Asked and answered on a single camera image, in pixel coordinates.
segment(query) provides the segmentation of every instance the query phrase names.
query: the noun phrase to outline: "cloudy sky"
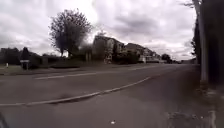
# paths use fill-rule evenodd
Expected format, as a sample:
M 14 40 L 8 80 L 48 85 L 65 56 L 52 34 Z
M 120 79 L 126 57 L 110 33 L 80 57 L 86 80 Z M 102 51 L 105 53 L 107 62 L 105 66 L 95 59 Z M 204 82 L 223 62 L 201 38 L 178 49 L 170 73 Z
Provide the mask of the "cloudy sky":
M 29 47 L 40 54 L 50 46 L 51 17 L 78 8 L 108 36 L 137 43 L 174 59 L 191 58 L 195 12 L 184 0 L 0 0 L 0 48 Z

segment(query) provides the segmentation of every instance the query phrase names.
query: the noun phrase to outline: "cloud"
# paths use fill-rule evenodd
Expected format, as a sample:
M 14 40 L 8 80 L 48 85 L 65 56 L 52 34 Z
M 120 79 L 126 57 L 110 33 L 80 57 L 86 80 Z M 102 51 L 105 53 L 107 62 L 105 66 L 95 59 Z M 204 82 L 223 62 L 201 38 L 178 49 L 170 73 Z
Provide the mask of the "cloud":
M 0 47 L 27 46 L 38 53 L 51 52 L 50 18 L 64 9 L 79 8 L 96 28 L 102 28 L 107 35 L 124 43 L 138 43 L 161 54 L 168 52 L 178 59 L 191 58 L 191 49 L 184 42 L 193 36 L 195 14 L 181 2 L 0 0 Z
M 52 52 L 48 28 L 51 17 L 64 9 L 79 8 L 94 22 L 94 14 L 87 11 L 90 5 L 89 0 L 1 0 L 0 48 L 26 46 L 40 54 Z
M 177 59 L 192 57 L 191 48 L 184 43 L 193 36 L 195 14 L 181 1 L 95 0 L 94 7 L 99 26 L 110 35 L 159 53 L 168 52 Z

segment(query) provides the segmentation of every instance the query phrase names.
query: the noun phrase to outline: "asphalt road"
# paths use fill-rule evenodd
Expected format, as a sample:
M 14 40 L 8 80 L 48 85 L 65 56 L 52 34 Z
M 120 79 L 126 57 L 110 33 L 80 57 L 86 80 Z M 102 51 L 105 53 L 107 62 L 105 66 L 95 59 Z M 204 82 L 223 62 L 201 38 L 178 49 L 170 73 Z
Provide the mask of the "asphalt road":
M 198 80 L 192 65 L 165 64 L 5 76 L 0 79 L 0 104 L 63 99 L 135 86 L 80 102 L 0 107 L 0 111 L 10 128 L 204 128 L 211 122 L 210 106 L 194 95 Z

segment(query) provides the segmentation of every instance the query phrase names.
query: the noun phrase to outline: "sidewalk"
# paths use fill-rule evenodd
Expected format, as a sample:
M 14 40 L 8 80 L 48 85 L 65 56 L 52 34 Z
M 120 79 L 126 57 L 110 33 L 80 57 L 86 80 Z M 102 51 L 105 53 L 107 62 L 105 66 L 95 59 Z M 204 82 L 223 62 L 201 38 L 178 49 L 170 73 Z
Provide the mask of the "sidewalk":
M 0 76 L 6 75 L 6 76 L 14 76 L 14 75 L 34 75 L 34 74 L 49 74 L 49 73 L 64 73 L 64 72 L 75 72 L 75 71 L 85 71 L 85 70 L 93 70 L 93 69 L 106 69 L 106 68 L 120 68 L 120 67 L 131 67 L 136 65 L 150 65 L 150 64 L 129 64 L 129 65 L 116 65 L 116 64 L 100 64 L 100 65 L 94 65 L 94 66 L 85 66 L 80 68 L 69 68 L 69 69 L 37 69 L 37 70 L 22 70 L 22 69 L 16 69 L 16 70 L 10 70 L 8 69 L 0 69 Z

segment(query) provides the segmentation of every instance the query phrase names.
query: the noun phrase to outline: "white line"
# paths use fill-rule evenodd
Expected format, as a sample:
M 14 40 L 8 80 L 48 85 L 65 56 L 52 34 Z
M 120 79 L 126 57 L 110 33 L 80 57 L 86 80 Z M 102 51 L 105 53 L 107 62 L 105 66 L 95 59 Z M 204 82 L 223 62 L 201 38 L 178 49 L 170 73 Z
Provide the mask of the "white line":
M 148 79 L 150 79 L 151 77 L 147 77 L 145 79 L 139 80 L 135 83 L 131 83 L 131 84 L 127 84 L 124 86 L 121 86 L 119 88 L 113 88 L 113 89 L 109 89 L 109 90 L 104 90 L 104 91 L 99 91 L 99 92 L 94 92 L 94 93 L 90 93 L 90 94 L 86 94 L 86 95 L 81 95 L 81 96 L 75 96 L 75 97 L 69 97 L 69 98 L 64 98 L 64 99 L 58 99 L 58 100 L 47 100 L 47 101 L 37 101 L 37 102 L 28 102 L 28 103 L 12 103 L 12 104 L 0 104 L 0 107 L 22 107 L 22 106 L 36 106 L 36 105 L 43 105 L 43 104 L 58 104 L 58 103 L 62 103 L 62 102 L 66 102 L 66 101 L 72 101 L 72 100 L 79 100 L 79 99 L 85 99 L 85 98 L 92 98 L 94 96 L 98 96 L 98 95 L 105 95 L 108 93 L 112 93 L 112 92 L 116 92 L 116 91 L 120 91 L 135 85 L 138 85 Z
M 145 67 L 139 67 L 139 68 L 131 68 L 131 69 L 128 69 L 130 71 L 135 71 L 135 70 L 139 70 L 139 69 L 146 69 L 146 68 L 154 68 L 154 67 L 158 67 L 158 66 L 145 66 Z
M 62 75 L 62 76 L 49 76 L 49 77 L 38 77 L 36 80 L 46 80 L 46 79 L 56 79 L 56 78 L 65 78 L 65 77 L 74 77 L 74 76 L 88 76 L 88 75 L 97 75 L 97 74 L 106 74 L 106 73 L 115 73 L 114 71 L 110 72 L 92 72 L 92 73 L 81 73 L 73 75 Z
M 139 69 L 154 68 L 154 67 L 158 67 L 158 66 L 144 66 L 144 67 L 138 67 L 138 68 L 131 68 L 128 70 L 135 71 L 135 70 L 139 70 Z M 57 78 L 76 77 L 76 76 L 88 76 L 88 75 L 98 75 L 98 74 L 108 74 L 108 73 L 118 73 L 118 71 L 105 71 L 105 72 L 81 73 L 81 74 L 73 74 L 73 75 L 48 76 L 48 77 L 38 77 L 35 79 L 36 80 L 47 80 L 47 79 L 57 79 Z

